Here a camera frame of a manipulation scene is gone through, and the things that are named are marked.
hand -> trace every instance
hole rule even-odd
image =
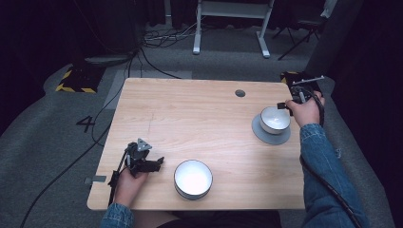
[[[136,198],[147,177],[148,173],[138,173],[136,178],[134,178],[130,171],[125,168],[116,186],[114,202],[130,208],[131,203]]]
[[[325,98],[320,92],[314,92],[320,102],[325,105]],[[320,124],[319,109],[313,98],[309,99],[304,104],[297,104],[291,100],[285,101],[285,104],[293,111],[297,124],[303,127],[306,124]]]

black device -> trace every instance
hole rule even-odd
[[[319,108],[319,118],[320,118],[320,125],[323,126],[325,121],[324,113],[325,108],[323,104],[320,102],[318,96],[314,93],[313,88],[310,85],[294,85],[290,87],[291,95],[293,96],[293,102],[298,104],[304,104],[309,99],[313,98],[317,103],[317,108]],[[289,109],[285,103],[278,103],[278,109]]]
[[[145,158],[148,156],[149,150],[152,148],[150,144],[142,139],[138,139],[137,142],[131,142],[125,149],[121,162],[117,170],[113,170],[112,178],[108,185],[111,187],[109,195],[109,204],[113,201],[115,196],[116,185],[118,184],[119,176],[121,175],[122,163],[125,161],[126,168],[130,170],[133,178],[139,172],[150,173],[160,171],[161,164],[163,163],[163,157],[156,161],[147,161]]]
[[[150,144],[138,139],[137,143],[131,142],[125,150],[125,165],[130,170],[131,175],[136,177],[137,173],[149,173],[160,171],[163,157],[156,161],[147,161],[149,150],[152,148]]]
[[[293,102],[303,104],[315,96],[314,91],[321,92],[317,81],[324,79],[324,76],[313,77],[305,72],[286,71],[281,73],[280,79],[283,83],[287,84],[293,97]],[[278,109],[284,108],[288,109],[285,103],[278,103]]]

gray plate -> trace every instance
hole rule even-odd
[[[257,115],[252,121],[252,129],[255,135],[265,143],[278,145],[287,142],[291,136],[291,129],[290,126],[284,129],[281,134],[274,135],[267,133],[263,128],[260,126],[260,114]]]

number 4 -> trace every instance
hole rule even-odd
[[[85,118],[83,118],[81,121],[77,122],[76,125],[84,125],[86,127],[86,129],[84,130],[84,133],[86,133],[88,131],[88,128],[91,125],[95,125],[95,123],[92,123],[92,117],[91,116],[87,116]]]

person's left hand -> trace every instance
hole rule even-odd
[[[134,178],[130,171],[125,168],[116,186],[114,202],[130,208],[131,203],[136,198],[147,177],[148,173],[138,173],[136,178]]]

